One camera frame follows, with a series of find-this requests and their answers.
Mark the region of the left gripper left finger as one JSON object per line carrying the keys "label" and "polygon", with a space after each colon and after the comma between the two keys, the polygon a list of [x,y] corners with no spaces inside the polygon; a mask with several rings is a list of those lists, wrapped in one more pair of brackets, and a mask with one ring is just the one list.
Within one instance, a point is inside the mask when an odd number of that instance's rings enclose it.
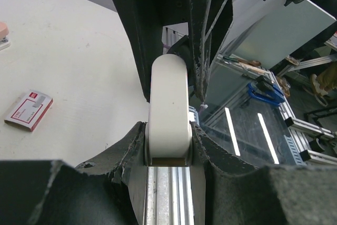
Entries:
{"label": "left gripper left finger", "polygon": [[61,160],[1,161],[1,224],[142,224],[144,122],[72,167]]}

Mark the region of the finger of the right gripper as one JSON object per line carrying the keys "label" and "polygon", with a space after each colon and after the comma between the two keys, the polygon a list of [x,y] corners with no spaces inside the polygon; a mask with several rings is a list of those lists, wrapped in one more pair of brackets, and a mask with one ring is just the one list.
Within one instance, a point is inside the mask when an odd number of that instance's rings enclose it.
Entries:
{"label": "finger of the right gripper", "polygon": [[151,67],[162,55],[163,27],[188,21],[187,0],[112,0],[130,41],[146,100]]}
{"label": "finger of the right gripper", "polygon": [[233,21],[232,0],[188,0],[195,96],[205,100],[211,67]]}

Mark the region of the red white staple box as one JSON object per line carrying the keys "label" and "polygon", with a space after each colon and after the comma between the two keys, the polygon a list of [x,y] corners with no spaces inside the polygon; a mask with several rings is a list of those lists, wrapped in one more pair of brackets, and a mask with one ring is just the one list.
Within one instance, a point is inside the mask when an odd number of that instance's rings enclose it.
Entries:
{"label": "red white staple box", "polygon": [[11,109],[4,122],[33,132],[53,102],[51,96],[39,91],[29,90]]}

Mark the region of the pink white mini stapler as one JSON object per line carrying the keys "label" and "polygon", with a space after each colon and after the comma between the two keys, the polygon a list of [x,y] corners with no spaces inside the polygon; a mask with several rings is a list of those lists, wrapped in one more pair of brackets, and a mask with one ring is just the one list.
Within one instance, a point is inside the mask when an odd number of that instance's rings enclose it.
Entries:
{"label": "pink white mini stapler", "polygon": [[8,39],[9,30],[4,22],[0,22],[0,50],[8,48],[11,43]]}

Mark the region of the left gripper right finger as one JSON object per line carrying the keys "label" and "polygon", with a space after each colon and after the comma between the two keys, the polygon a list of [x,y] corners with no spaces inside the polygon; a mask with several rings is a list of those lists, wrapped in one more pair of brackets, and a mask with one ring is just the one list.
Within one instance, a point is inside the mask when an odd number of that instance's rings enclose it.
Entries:
{"label": "left gripper right finger", "polygon": [[192,123],[195,224],[336,224],[336,168],[257,168]]}

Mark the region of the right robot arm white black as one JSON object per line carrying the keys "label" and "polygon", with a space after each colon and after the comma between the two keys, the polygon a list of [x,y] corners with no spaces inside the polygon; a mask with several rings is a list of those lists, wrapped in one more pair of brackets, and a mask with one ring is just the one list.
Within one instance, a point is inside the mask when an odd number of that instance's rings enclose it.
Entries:
{"label": "right robot arm white black", "polygon": [[172,51],[187,65],[188,84],[205,100],[213,60],[221,49],[274,10],[304,0],[113,0],[130,41],[144,97],[153,62],[162,54],[163,27],[186,23]]}

